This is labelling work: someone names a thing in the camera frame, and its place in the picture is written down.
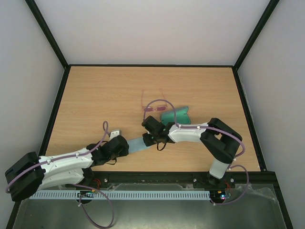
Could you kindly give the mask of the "blue cleaning cloth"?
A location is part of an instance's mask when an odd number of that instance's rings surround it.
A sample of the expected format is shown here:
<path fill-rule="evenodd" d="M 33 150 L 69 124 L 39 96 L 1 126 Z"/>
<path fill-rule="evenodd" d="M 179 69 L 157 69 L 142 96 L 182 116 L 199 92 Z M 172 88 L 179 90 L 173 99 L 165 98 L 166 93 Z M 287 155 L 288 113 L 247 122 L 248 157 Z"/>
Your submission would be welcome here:
<path fill-rule="evenodd" d="M 150 148 L 149 146 L 146 146 L 142 137 L 130 139 L 127 141 L 127 143 L 129 145 L 129 149 L 128 149 L 129 154 L 143 151 L 143 150 Z"/>

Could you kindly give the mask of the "pink sunglasses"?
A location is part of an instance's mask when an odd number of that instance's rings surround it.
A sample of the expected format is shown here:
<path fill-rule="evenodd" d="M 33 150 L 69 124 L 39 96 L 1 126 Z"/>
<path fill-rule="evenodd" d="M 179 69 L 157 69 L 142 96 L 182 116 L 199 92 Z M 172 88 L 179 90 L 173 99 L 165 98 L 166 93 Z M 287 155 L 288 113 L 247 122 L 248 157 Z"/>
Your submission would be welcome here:
<path fill-rule="evenodd" d="M 141 95 L 141 106 L 145 112 L 162 112 L 167 109 L 163 90 L 159 89 L 143 89 Z"/>

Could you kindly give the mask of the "grey-green glasses case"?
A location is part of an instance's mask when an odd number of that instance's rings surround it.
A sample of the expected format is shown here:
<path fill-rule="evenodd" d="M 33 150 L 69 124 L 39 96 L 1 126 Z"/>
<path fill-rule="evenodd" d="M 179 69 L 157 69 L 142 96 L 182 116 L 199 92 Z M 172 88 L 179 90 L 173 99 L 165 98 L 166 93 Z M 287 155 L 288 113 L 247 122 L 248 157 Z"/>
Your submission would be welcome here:
<path fill-rule="evenodd" d="M 189 107 L 183 106 L 175 109 L 176 111 L 176 122 L 183 125 L 191 124 L 191 120 L 188 116 Z M 169 122 L 174 122 L 173 110 L 163 112 L 160 115 L 161 123 L 167 125 Z"/>

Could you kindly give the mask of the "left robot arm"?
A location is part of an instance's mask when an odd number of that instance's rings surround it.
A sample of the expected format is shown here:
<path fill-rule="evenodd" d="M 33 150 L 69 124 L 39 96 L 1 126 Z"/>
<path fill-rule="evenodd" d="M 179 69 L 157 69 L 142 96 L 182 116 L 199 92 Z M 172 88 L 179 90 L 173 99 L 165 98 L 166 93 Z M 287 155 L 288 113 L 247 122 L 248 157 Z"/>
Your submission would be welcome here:
<path fill-rule="evenodd" d="M 5 172 L 8 183 L 5 191 L 16 202 L 50 187 L 65 184 L 87 186 L 94 177 L 93 167 L 128 154 L 129 145 L 121 135 L 63 155 L 37 156 L 30 152 Z"/>

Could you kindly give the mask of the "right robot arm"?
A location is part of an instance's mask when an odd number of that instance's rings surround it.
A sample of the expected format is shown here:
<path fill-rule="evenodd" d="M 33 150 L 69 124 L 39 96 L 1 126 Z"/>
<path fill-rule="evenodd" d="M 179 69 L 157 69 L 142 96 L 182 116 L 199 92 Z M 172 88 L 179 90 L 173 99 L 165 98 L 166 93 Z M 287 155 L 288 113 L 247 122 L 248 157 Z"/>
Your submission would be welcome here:
<path fill-rule="evenodd" d="M 169 122 L 164 125 L 149 116 L 142 122 L 147 133 L 143 134 L 146 146 L 160 143 L 179 142 L 202 143 L 214 157 L 205 183 L 218 187 L 224 182 L 224 175 L 234 159 L 245 152 L 242 137 L 218 118 L 199 125 L 183 125 Z"/>

